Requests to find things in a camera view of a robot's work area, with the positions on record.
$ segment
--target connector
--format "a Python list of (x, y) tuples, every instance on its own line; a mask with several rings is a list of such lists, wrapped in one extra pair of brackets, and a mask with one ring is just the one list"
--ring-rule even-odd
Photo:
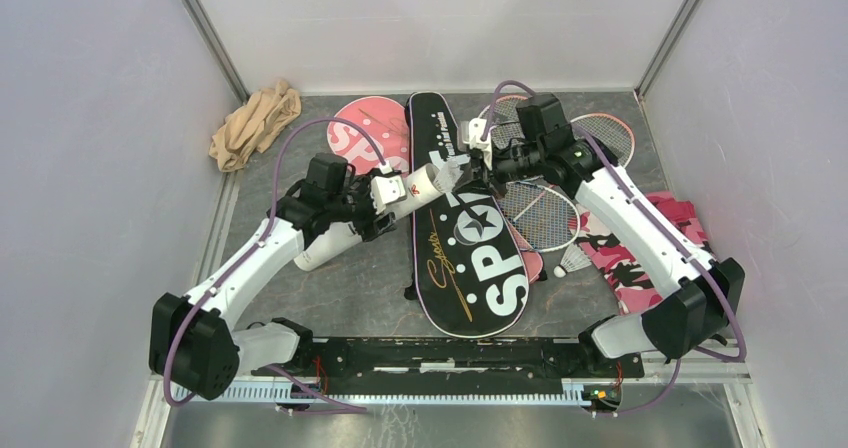
[(474, 118), (468, 123), (463, 123), (459, 128), (459, 142), (465, 151), (480, 150), (483, 153), (483, 163), (486, 168), (492, 169), (492, 136), (483, 141), (483, 133), (486, 128), (486, 120)]
[(371, 196), (374, 197), (374, 208), (377, 214), (382, 214), (388, 205), (406, 198), (403, 179), (400, 175), (375, 176), (371, 179)]

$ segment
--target beige cloth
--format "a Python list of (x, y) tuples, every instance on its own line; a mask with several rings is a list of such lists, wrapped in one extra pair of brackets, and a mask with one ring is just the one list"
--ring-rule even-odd
[(300, 115), (300, 93), (280, 80), (276, 88), (263, 88), (247, 103), (224, 119), (212, 136), (209, 156), (218, 169), (227, 172), (244, 168), (253, 150), (264, 153), (289, 123)]

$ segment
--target gray floor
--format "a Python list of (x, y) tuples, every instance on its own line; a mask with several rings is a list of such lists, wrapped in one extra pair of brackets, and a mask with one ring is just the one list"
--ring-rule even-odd
[[(626, 385), (622, 408), (660, 387)], [(289, 417), (258, 403), (171, 410), (164, 447), (740, 447), (721, 385), (678, 385), (656, 407), (597, 419), (561, 406), (369, 406), (364, 415)]]
[[(447, 95), (457, 121), (476, 116), (488, 104), (487, 94)], [(566, 115), (604, 112), (621, 118), (633, 129), (636, 150), (628, 171), (649, 193), (666, 189), (647, 125), (632, 93), (561, 93)], [(303, 100), (303, 122), (335, 114), (358, 96), (308, 97)], [(407, 95), (391, 96), (403, 103)], [(274, 159), (286, 132), (264, 154), (254, 154), (239, 190), (224, 250), (232, 255), (256, 230), (270, 207)], [(305, 174), (309, 159), (329, 152), (326, 128), (315, 126), (292, 143), (283, 160), (283, 190)], [(247, 307), (238, 326), (285, 316), (311, 328), (319, 336), (444, 336), (424, 317), (416, 302), (403, 298), (412, 282), (412, 249), (407, 220), (398, 229), (371, 243), (359, 245), (312, 272), (294, 264), (280, 270)], [(555, 266), (561, 253), (545, 256)], [(505, 335), (575, 336), (593, 322), (617, 312), (615, 297), (599, 272), (587, 268), (564, 279), (553, 276), (530, 288), (521, 320)]]

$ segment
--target gray mat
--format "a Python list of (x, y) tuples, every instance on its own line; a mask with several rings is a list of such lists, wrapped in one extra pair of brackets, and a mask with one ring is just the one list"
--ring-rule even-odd
[[(446, 95), (457, 122), (476, 116), (487, 94)], [(566, 115), (604, 112), (630, 125), (636, 151), (628, 172), (643, 192), (666, 189), (647, 125), (632, 93), (560, 93)], [(295, 125), (334, 115), (359, 96), (303, 99)], [(390, 96), (403, 104), (407, 95)], [(316, 125), (292, 142), (283, 160), (280, 187), (285, 191), (305, 174), (309, 159), (329, 152), (326, 125)], [(224, 256), (232, 255), (254, 233), (270, 208), (271, 179), (280, 136), (264, 154), (255, 153), (245, 168)], [(545, 255), (550, 279), (530, 287), (527, 308), (506, 336), (576, 336), (595, 321), (617, 312), (615, 296), (594, 268), (553, 276), (561, 252)], [(412, 282), (412, 246), (408, 220), (381, 238), (357, 246), (311, 273), (293, 263), (284, 267), (247, 307), (238, 327), (285, 316), (311, 328), (317, 336), (444, 336), (424, 317), (417, 302), (403, 298)]]

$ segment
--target white wall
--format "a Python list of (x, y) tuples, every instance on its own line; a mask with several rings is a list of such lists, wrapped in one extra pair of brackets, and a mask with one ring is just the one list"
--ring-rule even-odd
[(127, 446), (236, 104), (179, 0), (0, 0), (0, 446)]
[(248, 90), (634, 87), (683, 0), (201, 0)]
[(747, 271), (776, 446), (844, 446), (848, 0), (703, 0), (647, 94), (674, 191)]

